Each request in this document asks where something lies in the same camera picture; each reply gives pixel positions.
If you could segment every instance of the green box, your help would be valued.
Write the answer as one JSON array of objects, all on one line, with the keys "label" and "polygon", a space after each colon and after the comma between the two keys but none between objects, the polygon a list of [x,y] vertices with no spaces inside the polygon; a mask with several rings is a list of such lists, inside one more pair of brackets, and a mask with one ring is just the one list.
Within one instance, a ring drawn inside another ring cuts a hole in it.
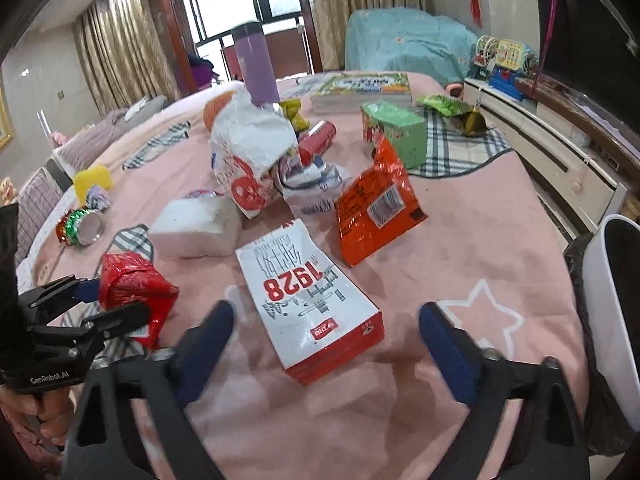
[{"label": "green box", "polygon": [[423,117],[386,101],[365,103],[361,110],[364,140],[373,142],[376,132],[383,133],[408,170],[427,161],[427,127]]}]

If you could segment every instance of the orange snack bag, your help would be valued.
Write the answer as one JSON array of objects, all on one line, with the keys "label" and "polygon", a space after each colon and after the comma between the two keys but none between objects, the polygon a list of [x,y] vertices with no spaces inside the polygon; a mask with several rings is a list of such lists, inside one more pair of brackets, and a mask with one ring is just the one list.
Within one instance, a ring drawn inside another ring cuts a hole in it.
[{"label": "orange snack bag", "polygon": [[337,201],[344,261],[356,266],[409,229],[427,219],[396,150],[376,136],[373,166]]}]

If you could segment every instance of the white foam block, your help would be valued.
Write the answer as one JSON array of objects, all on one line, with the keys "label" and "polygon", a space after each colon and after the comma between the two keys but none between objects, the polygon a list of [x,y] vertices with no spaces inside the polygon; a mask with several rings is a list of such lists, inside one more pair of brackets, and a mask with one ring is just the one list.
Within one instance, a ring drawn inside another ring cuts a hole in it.
[{"label": "white foam block", "polygon": [[242,230],[240,211],[228,196],[169,202],[149,229],[149,240],[166,260],[229,256]]}]

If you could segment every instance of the tumbler lid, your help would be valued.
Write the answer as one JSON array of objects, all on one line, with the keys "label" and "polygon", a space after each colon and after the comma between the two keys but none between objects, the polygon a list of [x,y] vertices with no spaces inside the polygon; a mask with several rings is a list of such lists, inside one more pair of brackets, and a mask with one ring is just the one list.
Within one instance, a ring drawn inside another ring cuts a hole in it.
[{"label": "tumbler lid", "polygon": [[246,22],[242,25],[238,25],[231,30],[231,35],[234,38],[234,42],[242,40],[252,34],[264,34],[262,31],[262,24],[259,22]]}]

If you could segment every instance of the teal fabric cover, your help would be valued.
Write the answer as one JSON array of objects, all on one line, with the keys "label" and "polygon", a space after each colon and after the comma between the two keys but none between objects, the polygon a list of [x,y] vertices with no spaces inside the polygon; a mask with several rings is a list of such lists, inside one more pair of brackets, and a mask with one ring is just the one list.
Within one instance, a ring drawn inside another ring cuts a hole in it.
[{"label": "teal fabric cover", "polygon": [[468,75],[477,42],[446,16],[405,7],[356,10],[347,25],[345,70],[417,72],[445,86]]}]

